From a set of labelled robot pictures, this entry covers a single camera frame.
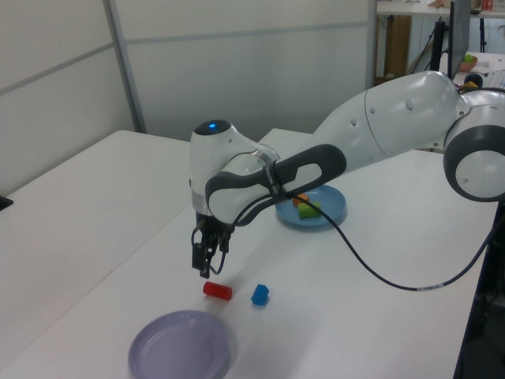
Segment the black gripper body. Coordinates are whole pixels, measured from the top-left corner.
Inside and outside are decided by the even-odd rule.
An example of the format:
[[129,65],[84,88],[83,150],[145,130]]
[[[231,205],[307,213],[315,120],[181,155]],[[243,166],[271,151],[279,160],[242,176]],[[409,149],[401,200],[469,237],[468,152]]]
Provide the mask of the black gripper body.
[[234,227],[231,224],[224,223],[214,216],[206,216],[199,212],[196,213],[196,230],[202,234],[203,238],[211,236],[231,235]]

